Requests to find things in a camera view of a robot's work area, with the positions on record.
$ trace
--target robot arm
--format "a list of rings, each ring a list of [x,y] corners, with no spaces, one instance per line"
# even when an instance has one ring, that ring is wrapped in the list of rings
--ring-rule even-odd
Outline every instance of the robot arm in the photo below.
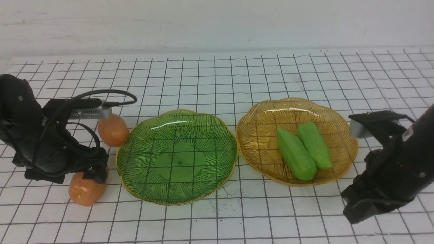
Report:
[[[366,155],[366,170],[341,194],[344,215],[355,224],[406,205],[434,181],[434,105],[415,122],[390,111],[349,118],[352,136],[374,136],[383,145]],[[408,129],[395,123],[404,118],[414,122]]]
[[[72,99],[51,99],[44,108],[37,103],[26,80],[12,75],[0,76],[0,139],[15,149],[13,163],[26,167],[25,177],[62,184],[65,174],[83,172],[83,178],[103,184],[109,155],[99,147],[98,136],[88,130],[95,148],[81,145],[66,129],[68,119],[103,119],[111,116],[111,106],[84,96],[115,92],[137,98],[125,91],[100,90]]]

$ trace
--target white grid mat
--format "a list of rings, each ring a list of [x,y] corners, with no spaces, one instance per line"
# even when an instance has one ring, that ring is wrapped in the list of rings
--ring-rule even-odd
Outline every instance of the white grid mat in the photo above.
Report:
[[[419,117],[434,103],[434,49],[16,58],[8,73],[30,81],[38,102],[93,89],[123,89],[138,97],[114,108],[129,128],[173,109],[215,114],[235,132],[255,103],[302,97],[352,113],[391,108]],[[125,97],[110,95],[110,101]],[[80,121],[96,128],[96,121]],[[91,145],[84,129],[69,127]],[[240,158],[223,188],[185,206],[140,201],[120,185],[109,153],[104,196],[91,208],[70,201],[64,185],[28,181],[0,145],[0,242],[163,244],[400,244],[434,239],[434,185],[389,214],[350,225],[340,191],[364,171],[364,156],[381,145],[359,140],[353,167],[336,182],[307,188],[281,185]]]

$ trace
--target yellow plate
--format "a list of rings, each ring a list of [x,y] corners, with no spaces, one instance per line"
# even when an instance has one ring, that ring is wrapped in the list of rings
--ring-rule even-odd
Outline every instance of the yellow plate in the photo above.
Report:
[[[297,135],[297,127],[316,124],[330,148],[331,170],[318,170],[311,181],[292,175],[283,162],[277,142],[277,128]],[[290,186],[324,184],[344,176],[357,156],[357,139],[349,135],[345,119],[329,108],[302,98],[269,100],[256,104],[237,126],[240,151],[246,162],[259,173]]]

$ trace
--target green cucumber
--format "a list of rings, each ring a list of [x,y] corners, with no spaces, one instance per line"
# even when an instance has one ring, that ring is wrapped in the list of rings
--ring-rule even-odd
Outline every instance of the green cucumber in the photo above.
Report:
[[[300,139],[291,132],[277,128],[279,151],[292,174],[302,181],[312,180],[316,165]]]
[[[332,169],[333,164],[330,158],[330,149],[327,146],[318,127],[312,122],[299,125],[297,128],[300,140],[304,147],[315,160],[318,169]]]

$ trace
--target plate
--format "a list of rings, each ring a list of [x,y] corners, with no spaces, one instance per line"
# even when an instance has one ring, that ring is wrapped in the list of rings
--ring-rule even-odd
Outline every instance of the plate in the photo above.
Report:
[[[277,141],[277,128],[297,135],[297,127],[316,124],[330,148],[333,169],[318,170],[311,181],[295,178],[283,162]],[[349,135],[345,119],[337,112],[302,98],[269,100],[256,104],[237,126],[240,151],[259,173],[290,186],[324,184],[341,178],[357,156],[358,141]]]
[[[138,124],[118,150],[116,167],[132,195],[181,205],[220,188],[237,157],[237,140],[220,119],[175,110]]]

